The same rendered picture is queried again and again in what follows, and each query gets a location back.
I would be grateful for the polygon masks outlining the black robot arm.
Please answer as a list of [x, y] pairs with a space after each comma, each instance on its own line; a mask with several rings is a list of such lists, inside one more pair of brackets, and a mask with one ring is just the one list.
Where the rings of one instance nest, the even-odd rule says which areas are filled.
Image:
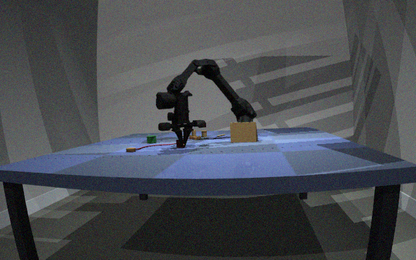
[[[201, 68], [197, 69], [198, 67]], [[257, 113], [245, 99], [240, 98], [235, 93], [221, 75], [218, 64], [211, 59], [193, 60], [180, 75], [172, 79], [167, 87], [167, 92], [157, 93], [156, 107], [158, 110], [188, 107], [188, 96], [192, 96], [192, 94], [189, 91], [184, 93], [181, 93], [181, 91], [193, 72], [214, 81], [221, 92], [232, 103], [231, 111], [235, 114], [238, 123], [253, 122], [253, 118], [257, 116]]]

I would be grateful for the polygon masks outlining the small green cube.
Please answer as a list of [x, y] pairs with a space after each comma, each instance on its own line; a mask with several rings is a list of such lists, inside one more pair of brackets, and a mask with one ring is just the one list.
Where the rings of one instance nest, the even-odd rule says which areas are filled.
[[147, 136], [147, 143], [157, 143], [156, 142], [156, 136]]

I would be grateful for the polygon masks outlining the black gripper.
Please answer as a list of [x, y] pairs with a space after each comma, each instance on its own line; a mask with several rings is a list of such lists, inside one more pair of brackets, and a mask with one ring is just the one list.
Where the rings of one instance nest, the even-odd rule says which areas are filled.
[[[171, 123], [159, 123], [158, 124], [158, 130], [160, 131], [169, 131], [172, 128], [172, 131], [175, 132], [181, 147], [184, 145], [186, 146], [188, 137], [194, 129], [192, 127], [199, 127], [199, 128], [205, 128], [206, 122], [204, 120], [193, 120], [193, 122], [190, 123], [189, 121], [189, 113], [188, 107], [185, 108], [174, 108], [174, 124]], [[186, 123], [186, 124], [184, 124]], [[182, 139], [182, 130], [183, 129], [183, 139]]]

